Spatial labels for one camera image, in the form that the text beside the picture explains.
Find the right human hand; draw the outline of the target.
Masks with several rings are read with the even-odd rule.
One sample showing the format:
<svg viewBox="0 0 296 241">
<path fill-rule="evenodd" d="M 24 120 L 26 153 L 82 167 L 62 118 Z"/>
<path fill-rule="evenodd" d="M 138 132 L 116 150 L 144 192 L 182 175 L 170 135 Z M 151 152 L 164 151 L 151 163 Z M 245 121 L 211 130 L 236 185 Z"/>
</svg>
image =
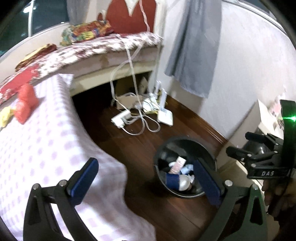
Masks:
<svg viewBox="0 0 296 241">
<path fill-rule="evenodd" d="M 273 217 L 295 206 L 295 178 L 290 179 L 286 187 L 276 184 L 275 180 L 264 180 L 261 190 L 264 192 L 264 203 L 268 206 L 268 213 Z"/>
</svg>

